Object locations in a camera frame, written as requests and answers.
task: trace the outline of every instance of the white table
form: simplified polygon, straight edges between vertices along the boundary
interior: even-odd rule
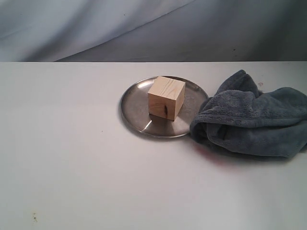
[[[0,230],[305,230],[307,154],[221,157],[189,137],[136,136],[134,82],[187,78],[209,96],[239,69],[307,93],[306,62],[0,63]]]

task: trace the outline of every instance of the metal plate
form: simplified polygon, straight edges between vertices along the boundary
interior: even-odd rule
[[[189,133],[189,126],[201,104],[208,98],[205,91],[193,82],[170,77],[186,83],[183,106],[175,121],[148,114],[147,92],[157,77],[144,79],[132,85],[121,98],[123,120],[133,129],[157,138],[176,138]]]

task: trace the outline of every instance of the gray towel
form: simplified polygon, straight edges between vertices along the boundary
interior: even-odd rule
[[[262,93],[240,70],[203,103],[190,132],[231,152],[291,158],[307,144],[307,97],[289,87]]]

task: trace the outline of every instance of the wooden cube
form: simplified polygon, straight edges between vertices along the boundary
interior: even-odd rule
[[[149,113],[174,121],[184,101],[186,83],[159,76],[148,91]]]

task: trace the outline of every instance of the microfiber cloth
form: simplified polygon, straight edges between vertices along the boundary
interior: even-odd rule
[[[190,133],[231,152],[292,158],[307,144],[307,97],[289,87],[262,93],[240,70],[202,104]]]

